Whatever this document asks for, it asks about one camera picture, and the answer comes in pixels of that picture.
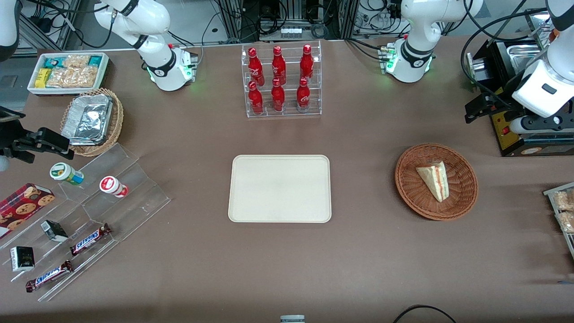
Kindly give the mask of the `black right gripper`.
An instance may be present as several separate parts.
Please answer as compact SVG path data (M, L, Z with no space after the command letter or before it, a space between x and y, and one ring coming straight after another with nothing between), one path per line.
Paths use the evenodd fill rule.
M35 153L53 153L66 160L73 160L74 151L60 151L54 147L68 147L70 140L47 127L37 131L26 130L20 119L26 114L15 112L4 107L0 108L0 149L1 156L8 159L18 159L31 164L35 161Z

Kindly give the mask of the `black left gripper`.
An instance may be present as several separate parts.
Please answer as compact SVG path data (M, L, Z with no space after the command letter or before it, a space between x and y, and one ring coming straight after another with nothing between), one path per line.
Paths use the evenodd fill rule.
M479 96L465 105L466 123L472 123L478 118L491 116L500 112L516 112L515 105L508 101L504 101L504 98L507 98L507 96L504 93L503 88L500 87L500 90L502 91L498 94L490 91L489 88L482 85L477 85L476 88L479 90Z

